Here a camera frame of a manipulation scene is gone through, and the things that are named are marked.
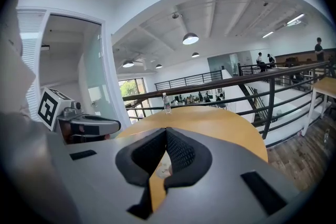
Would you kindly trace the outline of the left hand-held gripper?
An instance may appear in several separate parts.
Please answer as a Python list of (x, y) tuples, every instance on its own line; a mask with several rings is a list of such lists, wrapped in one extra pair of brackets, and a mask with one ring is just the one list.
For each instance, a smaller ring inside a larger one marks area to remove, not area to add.
[(84, 113), (80, 102), (51, 88), (44, 88), (37, 116), (67, 144), (103, 141), (121, 129), (119, 121)]

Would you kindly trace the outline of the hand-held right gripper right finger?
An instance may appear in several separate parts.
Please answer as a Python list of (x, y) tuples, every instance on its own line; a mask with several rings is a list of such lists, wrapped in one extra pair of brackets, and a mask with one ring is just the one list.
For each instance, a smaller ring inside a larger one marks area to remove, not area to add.
[(167, 128), (173, 174), (149, 223), (280, 223), (299, 190), (237, 144)]

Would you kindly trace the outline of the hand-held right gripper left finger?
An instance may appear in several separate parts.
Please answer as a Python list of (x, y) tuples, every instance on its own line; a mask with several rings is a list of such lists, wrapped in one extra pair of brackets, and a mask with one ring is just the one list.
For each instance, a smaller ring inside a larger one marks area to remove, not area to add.
[(67, 145), (67, 185), (80, 222), (167, 223), (166, 208), (152, 211), (149, 189), (165, 147), (165, 129)]

